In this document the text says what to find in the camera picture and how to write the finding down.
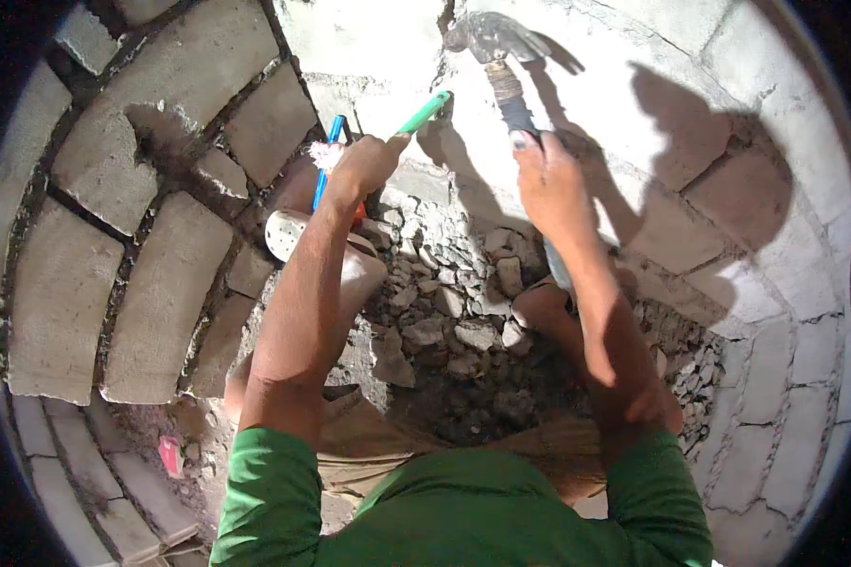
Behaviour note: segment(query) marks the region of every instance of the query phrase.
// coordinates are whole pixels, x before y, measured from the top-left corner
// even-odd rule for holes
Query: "brick wall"
[[[753,3],[679,4],[466,6],[554,41],[554,61],[515,70],[537,125],[579,150],[600,234],[642,295],[731,339],[710,436],[689,462],[718,557],[768,564],[815,513],[851,435],[850,156],[831,93]],[[259,239],[269,196],[295,198],[291,183],[314,177],[295,149],[336,113],[386,137],[430,91],[453,92],[453,114],[419,132],[388,185],[524,224],[485,76],[469,53],[441,50],[447,5],[392,6],[75,8],[0,153],[0,376],[12,393],[221,395],[273,268]],[[37,414],[27,430],[46,423]],[[36,437],[36,481],[62,485]]]

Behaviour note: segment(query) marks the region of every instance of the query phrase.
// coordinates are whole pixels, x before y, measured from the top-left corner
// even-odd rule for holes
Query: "concrete block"
[[[787,174],[772,158],[751,148],[730,158],[686,197],[738,244],[756,251],[779,232],[792,193]]]
[[[721,254],[721,236],[703,221],[692,219],[676,198],[647,189],[642,225],[627,249],[679,274]]]
[[[157,186],[151,168],[133,158],[138,144],[130,110],[163,112],[179,130],[176,135],[195,135],[277,54],[261,4],[196,4],[152,37],[95,97],[53,163],[57,185],[132,234]]]
[[[826,225],[829,249],[835,263],[836,289],[840,291],[842,309],[851,311],[851,216],[841,215]]]
[[[14,395],[12,417],[15,419],[16,431],[19,432],[25,455],[57,455],[39,398],[32,395]]]
[[[44,61],[35,63],[0,146],[0,282],[12,222],[23,192],[72,95]]]
[[[233,229],[184,192],[161,203],[132,268],[101,393],[111,402],[165,404]]]
[[[91,393],[91,403],[82,409],[88,416],[91,431],[94,432],[94,437],[98,441],[98,447],[101,448],[102,453],[119,453],[130,448],[130,444],[127,443],[126,438],[117,428],[117,424],[113,422],[111,412],[107,408],[107,402],[98,392]]]
[[[158,473],[134,453],[117,453],[108,460],[136,504],[159,530],[161,542],[173,547],[193,537],[198,530],[195,516],[170,493]]]
[[[96,516],[124,565],[142,563],[160,553],[160,540],[129,500],[111,500]]]
[[[89,567],[119,565],[91,528],[76,501],[76,494],[66,480],[60,461],[36,456],[32,458],[31,464],[35,491],[41,497],[53,528],[76,563]]]
[[[793,518],[806,503],[810,477],[816,472],[828,420],[829,390],[795,388],[789,396],[791,405],[763,497],[770,507]]]
[[[785,320],[770,323],[753,339],[741,423],[766,424],[779,414],[791,364],[790,342],[791,327]]]
[[[444,207],[451,204],[450,182],[442,170],[427,163],[404,159],[387,179],[386,187],[402,190],[420,200],[436,202]],[[477,216],[479,210],[472,210]]]
[[[581,498],[573,505],[573,508],[585,520],[608,519],[608,493],[601,493],[589,498]]]
[[[246,188],[246,172],[218,148],[205,152],[196,163],[196,172],[205,180],[209,180],[221,195],[239,199],[250,198],[250,192]]]
[[[835,415],[837,422],[851,421],[851,332],[845,337],[844,370],[839,390],[839,410]]]
[[[306,79],[309,98],[312,99],[312,104],[315,105],[315,110],[318,113],[318,119],[325,130],[331,128],[331,122],[334,121],[335,116],[343,114],[347,119],[350,131],[362,132],[363,130],[356,120],[352,94],[340,84],[322,83],[315,80],[314,76],[317,75],[303,75],[303,78]]]
[[[53,35],[69,55],[91,74],[103,73],[120,49],[101,20],[82,4],[69,12],[63,25]]]
[[[16,267],[7,382],[17,395],[89,403],[123,244],[47,198]]]
[[[195,397],[224,397],[227,370],[237,357],[243,324],[255,305],[254,300],[234,295],[218,308],[192,374]]]
[[[752,341],[732,340],[726,341],[721,350],[721,367],[725,369],[725,376],[721,377],[719,386],[736,387],[738,381],[745,376],[744,363],[750,356]]]
[[[91,439],[85,417],[77,412],[72,416],[53,417],[51,422],[60,446],[66,452],[65,461],[72,478],[85,500],[101,506],[113,498],[122,498],[120,485]]]
[[[303,73],[367,76],[422,88],[432,81],[427,70],[437,69],[441,53],[435,21],[444,10],[442,0],[411,3],[400,11],[390,0],[273,5]],[[373,18],[379,34],[372,33]]]
[[[807,196],[819,221],[851,215],[851,166],[819,94],[774,94],[763,101],[760,117],[783,147],[795,187]]]
[[[710,495],[711,506],[740,513],[757,497],[773,437],[775,428],[771,425],[741,425],[734,430],[719,480]]]
[[[610,0],[605,3],[652,29],[681,50],[697,55],[719,25],[730,0]]]
[[[715,408],[710,421],[710,434],[703,441],[700,452],[697,453],[696,462],[691,467],[693,482],[697,490],[703,494],[706,484],[709,482],[710,471],[715,463],[716,454],[721,448],[722,441],[731,422],[731,416],[737,408],[740,392],[737,388],[716,388]]]
[[[832,282],[832,262],[823,254],[817,233],[796,203],[771,243],[757,254],[757,262],[772,280],[798,319],[812,319],[838,311]]]
[[[791,549],[788,522],[758,502],[745,515],[724,510],[706,510],[720,564],[744,567],[773,567]]]
[[[252,181],[268,187],[315,123],[315,111],[293,67],[282,63],[239,107],[224,131]]]
[[[804,527],[812,518],[818,506],[826,497],[832,481],[836,474],[840,471],[839,467],[844,463],[844,459],[851,448],[851,422],[837,424],[832,427],[832,434],[828,438],[826,454],[823,456],[822,464],[819,466],[819,476],[817,483],[813,486],[813,492],[810,494],[810,499],[807,502],[807,508],[804,511],[804,516],[800,519],[799,525]]]
[[[237,254],[233,267],[227,274],[227,286],[257,300],[272,271],[274,264],[253,246],[246,244]]]
[[[839,320],[833,317],[824,317],[817,323],[805,323],[798,327],[794,364],[791,367],[793,384],[828,382],[832,378],[838,328]]]
[[[812,87],[803,66],[754,2],[740,3],[703,52],[703,66],[732,96],[756,108]]]
[[[782,306],[772,299],[752,270],[746,262],[724,258],[683,278],[725,307],[729,314],[745,323],[755,323],[775,317],[782,312]]]
[[[179,0],[113,0],[130,26],[141,26],[167,11]]]

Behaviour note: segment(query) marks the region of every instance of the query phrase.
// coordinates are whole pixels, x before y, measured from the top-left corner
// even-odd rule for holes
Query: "debris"
[[[454,289],[439,288],[434,294],[434,307],[451,318],[464,314],[464,299]]]
[[[401,334],[414,345],[433,345],[444,337],[442,320],[439,318],[423,319],[418,323],[405,326]]]
[[[511,299],[520,295],[523,290],[523,282],[520,278],[520,260],[518,258],[503,258],[495,266],[498,267],[498,278],[501,280],[501,290],[504,294]]]
[[[401,346],[403,341],[394,326],[379,328],[372,337],[372,372],[374,377],[401,387],[413,387],[417,382],[413,366],[404,357]]]
[[[454,334],[460,342],[477,350],[488,350],[498,337],[495,326],[484,319],[461,321],[454,327]]]
[[[526,356],[526,353],[533,347],[533,341],[515,321],[508,321],[504,324],[501,344],[516,357]]]

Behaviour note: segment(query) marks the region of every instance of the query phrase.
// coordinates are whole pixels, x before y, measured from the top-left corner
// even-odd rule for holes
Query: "broken concrete piece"
[[[282,63],[239,107],[224,131],[252,181],[268,187],[317,120],[293,67]]]
[[[533,340],[514,321],[504,324],[501,345],[517,357],[523,357],[533,347]]]
[[[447,373],[458,380],[466,380],[476,375],[479,369],[479,356],[467,352],[463,356],[451,358],[447,362]]]
[[[509,229],[495,229],[486,234],[486,252],[491,254],[499,248],[507,246],[511,232]]]
[[[405,326],[401,334],[414,345],[433,345],[444,337],[442,325],[440,318],[423,319],[418,323]]]
[[[520,278],[520,259],[503,258],[496,264],[498,267],[498,279],[501,281],[501,290],[508,298],[516,298],[523,291],[523,282]]]
[[[360,236],[369,239],[379,250],[387,250],[391,248],[392,242],[400,240],[394,227],[386,222],[372,219],[363,219],[356,231]]]
[[[233,229],[185,192],[160,206],[114,327],[104,399],[165,404]]]
[[[464,299],[454,289],[442,287],[434,294],[434,307],[451,318],[460,318],[464,314]]]
[[[391,298],[391,306],[397,309],[406,309],[417,300],[417,289],[415,286],[404,288]]]
[[[401,351],[403,341],[394,326],[372,337],[372,363],[375,378],[401,387],[414,387],[417,375]]]
[[[498,338],[495,326],[484,319],[461,321],[454,327],[454,334],[460,342],[483,351],[493,346]]]
[[[89,403],[122,256],[123,244],[46,199],[16,267],[6,377],[13,394]]]

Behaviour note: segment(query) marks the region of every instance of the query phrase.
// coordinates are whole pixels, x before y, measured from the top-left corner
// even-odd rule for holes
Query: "rock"
[[[198,443],[190,443],[186,446],[186,458],[197,462],[201,459],[201,446]]]
[[[401,350],[403,341],[394,326],[372,337],[372,375],[388,384],[413,387],[417,375]]]
[[[424,295],[428,295],[433,293],[438,287],[441,285],[441,282],[436,279],[423,279],[417,286],[419,287],[419,293]]]
[[[454,270],[450,267],[442,267],[438,272],[438,281],[443,283],[445,286],[453,286],[454,280]]]
[[[434,307],[451,318],[460,318],[464,314],[464,299],[454,289],[439,288],[434,294]]]
[[[542,257],[536,250],[535,242],[528,241],[517,232],[511,233],[511,250],[514,255],[520,259],[520,264],[523,267],[539,267],[542,266]]]
[[[460,357],[451,358],[447,363],[447,374],[458,379],[466,380],[476,375],[479,369],[479,356],[467,352]]]
[[[400,239],[394,227],[386,222],[373,221],[372,219],[363,219],[358,232],[361,236],[369,239],[379,250],[390,249],[391,242]]]
[[[432,277],[432,270],[427,266],[420,264],[419,262],[411,264],[410,268],[417,274],[422,274],[423,276],[428,276],[429,278]]]
[[[403,243],[400,245],[400,249],[397,251],[401,258],[416,261],[419,258],[417,254],[417,249],[413,246],[413,241],[409,239],[404,239]]]
[[[476,297],[474,308],[477,309],[478,315],[500,315],[508,318],[511,314],[511,301],[498,291],[496,281],[492,278],[487,281],[486,290]]]
[[[659,375],[659,380],[665,378],[665,370],[668,369],[668,357],[665,357],[665,353],[660,348],[655,349],[655,369]]]
[[[465,288],[473,288],[482,282],[482,278],[472,269],[461,268],[457,270],[457,283]]]
[[[501,290],[508,298],[515,298],[523,291],[520,278],[520,259],[502,258],[495,265],[498,267],[498,278],[501,280]]]
[[[495,326],[484,319],[461,321],[454,327],[454,334],[460,342],[478,350],[488,350],[498,337]]]
[[[700,371],[700,379],[703,380],[705,384],[712,384],[712,375],[715,373],[715,365],[709,364],[703,367],[703,370]]]
[[[508,321],[504,324],[501,344],[516,357],[523,357],[533,347],[533,340],[520,328],[520,325],[514,321]]]
[[[401,333],[414,345],[428,346],[440,342],[444,337],[440,318],[423,319],[418,323],[404,327]]]
[[[381,218],[391,225],[392,227],[397,227],[398,229],[404,226],[404,215],[400,214],[400,211],[397,209],[386,210]]]
[[[404,288],[396,296],[391,298],[391,306],[398,309],[406,309],[416,301],[417,295],[418,293],[415,287],[409,286],[408,288]]]
[[[432,251],[429,248],[429,246],[422,246],[419,249],[419,259],[422,261],[423,265],[430,267],[431,269],[439,269],[441,266],[439,266],[438,260],[432,255]]]
[[[517,392],[499,392],[493,402],[496,413],[510,419],[519,427],[529,425],[534,407],[535,400],[529,390],[525,389]]]
[[[507,246],[511,231],[509,229],[495,229],[486,234],[486,252],[491,254],[501,247]]]

